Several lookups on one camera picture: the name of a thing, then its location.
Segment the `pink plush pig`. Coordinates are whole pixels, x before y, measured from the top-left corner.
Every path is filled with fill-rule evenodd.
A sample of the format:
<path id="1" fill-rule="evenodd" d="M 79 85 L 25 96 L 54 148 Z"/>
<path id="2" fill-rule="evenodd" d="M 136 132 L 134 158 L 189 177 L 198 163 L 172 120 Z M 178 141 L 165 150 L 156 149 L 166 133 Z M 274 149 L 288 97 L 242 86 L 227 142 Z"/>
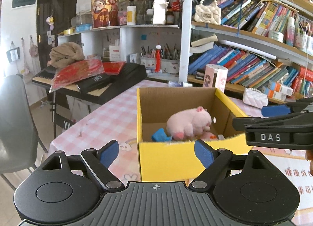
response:
<path id="1" fill-rule="evenodd" d="M 212 118 L 209 112 L 199 106 L 177 112 L 167 120 L 167 133 L 175 140 L 193 139 L 211 131 Z"/>

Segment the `lower orange white box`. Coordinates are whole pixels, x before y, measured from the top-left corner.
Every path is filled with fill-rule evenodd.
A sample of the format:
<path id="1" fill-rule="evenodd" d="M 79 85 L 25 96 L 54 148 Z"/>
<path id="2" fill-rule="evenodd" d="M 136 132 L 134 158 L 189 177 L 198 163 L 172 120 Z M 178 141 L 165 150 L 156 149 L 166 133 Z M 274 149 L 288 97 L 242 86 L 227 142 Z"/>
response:
<path id="1" fill-rule="evenodd" d="M 283 94 L 281 92 L 270 90 L 269 88 L 267 88 L 265 86 L 262 87 L 262 93 L 267 95 L 268 98 L 271 98 L 274 100 L 279 100 L 281 102 L 284 102 L 286 99 L 285 94 Z"/>

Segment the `orange white box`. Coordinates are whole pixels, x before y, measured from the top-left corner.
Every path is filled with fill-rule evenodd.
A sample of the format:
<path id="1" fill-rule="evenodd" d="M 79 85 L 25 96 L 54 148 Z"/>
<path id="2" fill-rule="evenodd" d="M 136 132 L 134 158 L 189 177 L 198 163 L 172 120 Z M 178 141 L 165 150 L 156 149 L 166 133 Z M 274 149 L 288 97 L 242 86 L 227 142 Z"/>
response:
<path id="1" fill-rule="evenodd" d="M 278 82 L 274 82 L 272 80 L 269 81 L 268 88 L 272 91 L 280 92 L 281 94 L 284 94 L 286 96 L 292 96 L 293 94 L 293 89 L 291 87 L 280 84 Z"/>
<path id="2" fill-rule="evenodd" d="M 268 98 L 271 98 L 274 100 L 279 100 L 281 102 L 284 102 L 286 99 L 285 94 L 283 94 L 281 92 L 270 90 L 269 88 L 267 88 L 265 86 L 262 87 L 262 93 L 267 95 Z"/>

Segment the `white quilted pouch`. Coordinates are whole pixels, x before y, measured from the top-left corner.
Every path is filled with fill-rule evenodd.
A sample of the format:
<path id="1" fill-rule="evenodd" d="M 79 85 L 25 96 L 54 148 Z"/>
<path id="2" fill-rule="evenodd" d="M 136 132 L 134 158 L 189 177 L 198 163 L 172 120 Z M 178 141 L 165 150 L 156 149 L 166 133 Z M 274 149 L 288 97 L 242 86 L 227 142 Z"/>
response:
<path id="1" fill-rule="evenodd" d="M 246 105 L 262 109 L 264 106 L 268 105 L 268 98 L 258 89 L 245 88 L 242 101 Z"/>

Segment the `upper orange white box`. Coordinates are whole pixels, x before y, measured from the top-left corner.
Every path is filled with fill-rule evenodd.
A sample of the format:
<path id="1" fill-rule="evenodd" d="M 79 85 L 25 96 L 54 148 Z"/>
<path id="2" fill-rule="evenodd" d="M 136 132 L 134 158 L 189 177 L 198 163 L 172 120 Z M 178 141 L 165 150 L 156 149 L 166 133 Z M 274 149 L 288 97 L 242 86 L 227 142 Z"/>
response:
<path id="1" fill-rule="evenodd" d="M 278 82 L 274 82 L 272 80 L 269 81 L 268 88 L 272 91 L 280 92 L 281 94 L 284 94 L 286 96 L 292 96 L 293 94 L 293 89 L 291 87 L 280 84 Z"/>

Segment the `row of colourful books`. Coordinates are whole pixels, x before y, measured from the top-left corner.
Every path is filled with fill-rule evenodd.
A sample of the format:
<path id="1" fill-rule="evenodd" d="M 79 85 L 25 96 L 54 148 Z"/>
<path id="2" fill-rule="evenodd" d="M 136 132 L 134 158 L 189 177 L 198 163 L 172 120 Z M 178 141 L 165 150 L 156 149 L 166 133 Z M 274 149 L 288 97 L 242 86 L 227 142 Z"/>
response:
<path id="1" fill-rule="evenodd" d="M 204 80 L 207 65 L 217 65 L 227 69 L 227 83 L 261 89 L 270 82 L 291 87 L 299 71 L 264 56 L 240 48 L 213 43 L 201 53 L 194 53 L 188 67 L 188 74 Z"/>

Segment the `yellow cardboard box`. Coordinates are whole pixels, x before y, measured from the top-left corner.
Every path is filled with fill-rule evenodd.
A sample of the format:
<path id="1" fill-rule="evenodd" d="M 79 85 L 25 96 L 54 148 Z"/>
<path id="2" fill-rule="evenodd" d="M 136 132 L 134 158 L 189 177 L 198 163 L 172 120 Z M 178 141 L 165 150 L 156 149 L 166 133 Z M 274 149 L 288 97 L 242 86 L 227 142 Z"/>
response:
<path id="1" fill-rule="evenodd" d="M 216 88 L 147 87 L 137 90 L 137 147 L 143 181 L 195 178 L 203 169 L 197 139 L 214 149 L 247 154 L 245 134 L 232 126 L 246 114 Z"/>

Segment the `pink cylindrical pen holder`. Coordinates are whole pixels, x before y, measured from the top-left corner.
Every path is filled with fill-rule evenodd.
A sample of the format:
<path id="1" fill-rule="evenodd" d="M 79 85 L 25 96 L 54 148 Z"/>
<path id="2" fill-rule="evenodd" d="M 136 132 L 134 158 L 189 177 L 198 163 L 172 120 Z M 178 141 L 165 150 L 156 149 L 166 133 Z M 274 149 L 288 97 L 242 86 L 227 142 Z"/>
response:
<path id="1" fill-rule="evenodd" d="M 228 69 L 222 65 L 207 64 L 203 87 L 217 88 L 224 92 L 227 83 Z"/>

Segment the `black electronic keyboard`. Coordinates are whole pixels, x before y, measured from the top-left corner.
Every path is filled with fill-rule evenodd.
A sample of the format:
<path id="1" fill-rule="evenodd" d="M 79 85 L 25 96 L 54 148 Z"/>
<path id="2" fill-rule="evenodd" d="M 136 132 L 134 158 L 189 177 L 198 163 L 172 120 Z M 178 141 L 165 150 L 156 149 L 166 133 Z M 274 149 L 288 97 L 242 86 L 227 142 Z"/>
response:
<path id="1" fill-rule="evenodd" d="M 54 100 L 59 93 L 98 105 L 109 102 L 147 77 L 143 65 L 126 63 L 118 75 L 100 74 L 50 92 L 52 75 L 46 68 L 32 78 L 32 83 L 46 90 L 48 99 Z"/>

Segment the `white round jar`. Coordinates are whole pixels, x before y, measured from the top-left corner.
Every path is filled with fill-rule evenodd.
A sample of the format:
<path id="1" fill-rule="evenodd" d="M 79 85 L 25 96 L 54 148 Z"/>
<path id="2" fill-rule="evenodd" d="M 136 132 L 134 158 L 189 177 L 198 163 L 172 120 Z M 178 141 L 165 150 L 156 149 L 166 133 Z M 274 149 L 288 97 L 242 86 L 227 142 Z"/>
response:
<path id="1" fill-rule="evenodd" d="M 283 43 L 284 34 L 279 31 L 269 30 L 268 38 Z"/>

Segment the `grey chair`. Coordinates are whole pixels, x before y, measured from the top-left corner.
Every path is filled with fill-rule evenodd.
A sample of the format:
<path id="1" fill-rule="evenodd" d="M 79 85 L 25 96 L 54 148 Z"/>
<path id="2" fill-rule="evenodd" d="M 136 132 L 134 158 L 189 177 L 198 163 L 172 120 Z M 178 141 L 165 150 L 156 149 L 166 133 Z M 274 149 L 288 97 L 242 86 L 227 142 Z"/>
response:
<path id="1" fill-rule="evenodd" d="M 1 82 L 1 178 L 12 190 L 16 187 L 5 174 L 36 169 L 39 145 L 48 152 L 39 138 L 22 77 L 9 75 Z"/>

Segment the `cream quilted handbag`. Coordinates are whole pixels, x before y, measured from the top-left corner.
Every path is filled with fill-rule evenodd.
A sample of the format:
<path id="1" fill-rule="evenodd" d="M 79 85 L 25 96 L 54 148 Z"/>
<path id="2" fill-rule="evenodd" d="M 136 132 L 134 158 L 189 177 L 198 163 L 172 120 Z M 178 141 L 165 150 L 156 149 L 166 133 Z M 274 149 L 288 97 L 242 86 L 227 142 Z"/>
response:
<path id="1" fill-rule="evenodd" d="M 213 6 L 204 5 L 206 0 L 201 0 L 199 5 L 195 6 L 195 22 L 221 25 L 221 8 L 218 7 L 216 0 L 213 1 Z"/>

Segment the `red hanging tassel ornament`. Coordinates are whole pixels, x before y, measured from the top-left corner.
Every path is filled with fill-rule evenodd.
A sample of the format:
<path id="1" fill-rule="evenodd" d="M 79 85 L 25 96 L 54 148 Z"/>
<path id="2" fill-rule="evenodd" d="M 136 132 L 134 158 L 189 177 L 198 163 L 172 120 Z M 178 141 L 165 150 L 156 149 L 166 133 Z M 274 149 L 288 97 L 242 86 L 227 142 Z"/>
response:
<path id="1" fill-rule="evenodd" d="M 156 59 L 156 73 L 161 71 L 161 45 L 156 45 L 156 52 L 155 52 L 155 59 Z"/>

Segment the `red fortune god figure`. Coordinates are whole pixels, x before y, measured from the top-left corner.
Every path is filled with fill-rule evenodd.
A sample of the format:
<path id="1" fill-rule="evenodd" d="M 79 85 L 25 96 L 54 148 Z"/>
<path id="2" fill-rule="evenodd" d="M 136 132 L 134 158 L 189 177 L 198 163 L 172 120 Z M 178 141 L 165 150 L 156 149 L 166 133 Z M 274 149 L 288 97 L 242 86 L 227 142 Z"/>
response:
<path id="1" fill-rule="evenodd" d="M 94 29 L 119 24 L 118 0 L 91 0 L 91 10 Z"/>

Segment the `white yellow bottle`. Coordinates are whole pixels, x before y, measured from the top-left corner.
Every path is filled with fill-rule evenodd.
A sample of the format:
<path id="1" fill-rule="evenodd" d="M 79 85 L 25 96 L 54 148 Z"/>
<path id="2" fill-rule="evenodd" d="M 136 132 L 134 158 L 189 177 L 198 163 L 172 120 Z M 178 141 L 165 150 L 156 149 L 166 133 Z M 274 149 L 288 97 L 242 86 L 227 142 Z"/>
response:
<path id="1" fill-rule="evenodd" d="M 130 5 L 127 7 L 127 25 L 136 24 L 136 6 Z"/>

